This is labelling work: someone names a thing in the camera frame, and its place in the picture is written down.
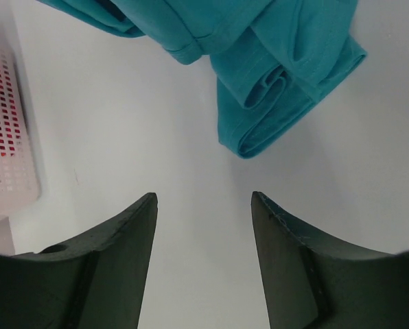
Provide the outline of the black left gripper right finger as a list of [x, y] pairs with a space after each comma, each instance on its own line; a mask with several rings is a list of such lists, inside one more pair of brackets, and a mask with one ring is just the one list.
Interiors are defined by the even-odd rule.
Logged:
[[258, 191], [251, 214], [271, 328], [409, 328], [409, 250], [344, 241]]

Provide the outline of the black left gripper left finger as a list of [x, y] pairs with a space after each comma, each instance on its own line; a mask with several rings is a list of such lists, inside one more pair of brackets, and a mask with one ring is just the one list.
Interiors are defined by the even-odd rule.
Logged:
[[136, 328], [157, 215], [147, 193], [39, 253], [0, 254], [0, 328]]

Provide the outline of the white perforated plastic basket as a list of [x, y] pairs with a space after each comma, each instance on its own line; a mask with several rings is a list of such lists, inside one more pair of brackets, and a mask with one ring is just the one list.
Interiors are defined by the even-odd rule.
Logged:
[[0, 218], [40, 196], [30, 132], [30, 91], [13, 1], [0, 1]]

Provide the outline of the teal t shirt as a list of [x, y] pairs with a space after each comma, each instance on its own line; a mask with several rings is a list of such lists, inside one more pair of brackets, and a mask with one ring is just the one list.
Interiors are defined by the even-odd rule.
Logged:
[[50, 1], [110, 34], [147, 36], [181, 64], [208, 56], [219, 142], [241, 158], [269, 147], [365, 58], [356, 1]]

